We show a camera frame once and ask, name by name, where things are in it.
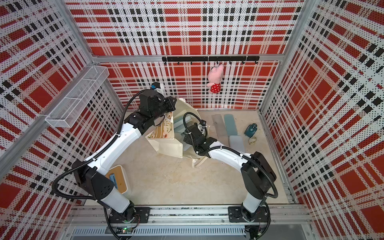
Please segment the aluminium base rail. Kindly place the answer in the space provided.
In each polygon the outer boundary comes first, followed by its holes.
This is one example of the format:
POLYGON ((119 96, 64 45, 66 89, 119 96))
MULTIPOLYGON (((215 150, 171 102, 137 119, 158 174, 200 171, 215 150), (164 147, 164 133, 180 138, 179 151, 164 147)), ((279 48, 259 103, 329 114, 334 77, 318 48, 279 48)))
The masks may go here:
POLYGON ((316 240, 312 219, 303 205, 271 204, 257 211, 254 222, 242 219, 238 205, 138 206, 131 223, 112 221, 114 232, 135 239, 316 240))

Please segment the grey pencil case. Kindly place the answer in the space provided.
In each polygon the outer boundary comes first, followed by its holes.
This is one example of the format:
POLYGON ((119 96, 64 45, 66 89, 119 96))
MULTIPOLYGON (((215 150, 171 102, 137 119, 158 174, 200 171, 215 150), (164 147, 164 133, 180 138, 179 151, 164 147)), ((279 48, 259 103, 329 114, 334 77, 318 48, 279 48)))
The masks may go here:
POLYGON ((220 141, 225 146, 229 146, 229 136, 222 115, 213 115, 212 119, 218 141, 220 141))

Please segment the black wall hook rail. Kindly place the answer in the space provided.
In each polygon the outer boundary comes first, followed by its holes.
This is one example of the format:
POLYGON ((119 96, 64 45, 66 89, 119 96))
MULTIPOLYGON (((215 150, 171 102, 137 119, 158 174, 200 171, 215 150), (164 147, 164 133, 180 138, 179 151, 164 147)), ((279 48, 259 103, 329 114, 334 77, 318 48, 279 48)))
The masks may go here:
POLYGON ((192 56, 192 57, 162 57, 164 63, 175 62, 258 62, 260 56, 192 56))

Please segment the teal pencil case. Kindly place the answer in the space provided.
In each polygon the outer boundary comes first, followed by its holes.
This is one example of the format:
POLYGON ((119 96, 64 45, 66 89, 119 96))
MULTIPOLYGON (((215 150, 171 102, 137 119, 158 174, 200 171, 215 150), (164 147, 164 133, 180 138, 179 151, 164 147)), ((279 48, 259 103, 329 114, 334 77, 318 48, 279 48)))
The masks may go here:
POLYGON ((231 114, 225 114, 224 120, 228 136, 237 136, 238 131, 234 116, 231 114))

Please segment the light blue box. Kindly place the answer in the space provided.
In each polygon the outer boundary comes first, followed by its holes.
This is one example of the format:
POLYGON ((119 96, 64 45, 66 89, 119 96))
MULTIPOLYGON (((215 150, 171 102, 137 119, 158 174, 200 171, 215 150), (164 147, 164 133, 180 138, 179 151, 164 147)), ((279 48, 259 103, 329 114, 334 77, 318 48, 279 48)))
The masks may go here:
POLYGON ((229 136, 229 145, 230 145, 230 148, 240 153, 244 153, 246 151, 244 142, 241 136, 229 136))
MULTIPOLYGON (((185 118, 186 124, 188 122, 190 122, 191 120, 192 119, 191 119, 190 115, 186 116, 186 118, 185 118)), ((183 117, 180 117, 180 118, 176 119, 175 122, 174 122, 174 131, 175 131, 175 133, 180 133, 181 134, 182 132, 185 131, 185 129, 186 128, 184 126, 183 117)))

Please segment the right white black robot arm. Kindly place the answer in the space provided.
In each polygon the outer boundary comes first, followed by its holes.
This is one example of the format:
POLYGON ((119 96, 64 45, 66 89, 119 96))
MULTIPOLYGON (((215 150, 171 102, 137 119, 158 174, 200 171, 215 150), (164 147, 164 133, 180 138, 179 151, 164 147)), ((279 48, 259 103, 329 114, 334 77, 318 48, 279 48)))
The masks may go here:
POLYGON ((247 190, 241 204, 241 215, 244 221, 254 222, 261 206, 268 209, 266 199, 279 196, 275 185, 277 176, 266 158, 259 152, 239 152, 209 137, 206 122, 194 113, 185 113, 182 121, 185 128, 184 142, 191 145, 198 156, 221 161, 241 173, 247 190))

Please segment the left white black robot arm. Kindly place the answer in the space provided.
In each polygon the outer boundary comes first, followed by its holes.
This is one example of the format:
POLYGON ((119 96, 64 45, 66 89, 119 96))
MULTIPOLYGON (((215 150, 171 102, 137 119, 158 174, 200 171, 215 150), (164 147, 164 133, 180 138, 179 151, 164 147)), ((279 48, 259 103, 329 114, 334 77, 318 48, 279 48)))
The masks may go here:
POLYGON ((94 200, 110 209, 120 222, 134 221, 137 215, 134 203, 120 193, 107 173, 119 156, 153 127, 158 118, 176 109, 176 98, 165 97, 163 93, 164 85, 154 82, 149 89, 135 94, 127 105, 139 98, 139 108, 128 117, 121 117, 116 133, 99 150, 82 162, 76 161, 71 170, 59 175, 52 183, 53 193, 66 199, 94 200), (75 177, 77 185, 87 195, 73 196, 60 191, 60 180, 68 175, 75 177))

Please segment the pink plush pig toy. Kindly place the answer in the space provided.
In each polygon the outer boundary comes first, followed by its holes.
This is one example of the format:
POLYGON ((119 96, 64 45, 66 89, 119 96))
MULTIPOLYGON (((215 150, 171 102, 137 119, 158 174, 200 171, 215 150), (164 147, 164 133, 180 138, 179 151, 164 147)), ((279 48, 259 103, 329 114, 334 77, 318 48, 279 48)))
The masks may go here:
POLYGON ((210 93, 218 94, 221 91, 221 81, 224 75, 224 65, 213 67, 208 73, 208 83, 210 93))

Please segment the white box wooden lid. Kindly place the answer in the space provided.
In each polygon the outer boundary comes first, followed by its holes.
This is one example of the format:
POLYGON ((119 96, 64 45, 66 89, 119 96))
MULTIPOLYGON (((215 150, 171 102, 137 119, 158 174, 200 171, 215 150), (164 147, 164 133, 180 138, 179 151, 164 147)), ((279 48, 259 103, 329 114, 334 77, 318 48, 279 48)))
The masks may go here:
POLYGON ((110 174, 115 174, 117 182, 118 182, 118 191, 128 197, 132 193, 132 189, 130 186, 130 183, 128 181, 126 170, 123 168, 122 165, 116 165, 113 168, 111 168, 108 173, 106 174, 106 177, 109 179, 110 174))

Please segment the light blue box in bag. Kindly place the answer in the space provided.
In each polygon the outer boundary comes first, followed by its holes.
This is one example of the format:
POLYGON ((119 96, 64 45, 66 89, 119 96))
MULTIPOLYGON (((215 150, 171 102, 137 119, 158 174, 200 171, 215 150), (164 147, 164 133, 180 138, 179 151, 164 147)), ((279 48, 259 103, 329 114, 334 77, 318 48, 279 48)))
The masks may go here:
MULTIPOLYGON (((190 122, 191 120, 192 119, 191 119, 190 115, 186 116, 186 118, 185 118, 186 124, 188 122, 190 122)), ((175 131, 175 133, 180 133, 181 134, 182 132, 185 131, 185 129, 186 128, 184 126, 183 117, 180 117, 180 118, 176 119, 175 122, 174 122, 174 131, 175 131)))

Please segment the cream floral canvas bag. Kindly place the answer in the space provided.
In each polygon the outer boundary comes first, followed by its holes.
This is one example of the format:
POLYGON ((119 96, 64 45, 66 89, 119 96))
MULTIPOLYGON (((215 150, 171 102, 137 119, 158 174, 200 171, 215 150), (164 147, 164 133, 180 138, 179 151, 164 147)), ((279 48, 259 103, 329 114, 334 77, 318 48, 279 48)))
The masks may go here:
POLYGON ((166 114, 163 122, 148 134, 146 139, 157 153, 175 158, 190 159, 192 167, 197 168, 205 162, 207 157, 198 156, 193 147, 184 142, 184 132, 180 134, 174 131, 175 120, 183 117, 186 112, 200 116, 198 111, 184 99, 177 99, 176 110, 166 114))

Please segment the teal alarm clock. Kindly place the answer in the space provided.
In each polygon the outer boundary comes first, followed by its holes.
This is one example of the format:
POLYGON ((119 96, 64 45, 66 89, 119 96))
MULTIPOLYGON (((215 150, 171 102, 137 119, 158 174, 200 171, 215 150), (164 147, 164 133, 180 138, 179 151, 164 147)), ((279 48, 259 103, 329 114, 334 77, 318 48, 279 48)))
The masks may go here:
POLYGON ((244 134, 245 134, 245 136, 252 138, 254 136, 254 134, 256 133, 257 129, 258 129, 258 125, 256 123, 250 124, 246 128, 244 134))

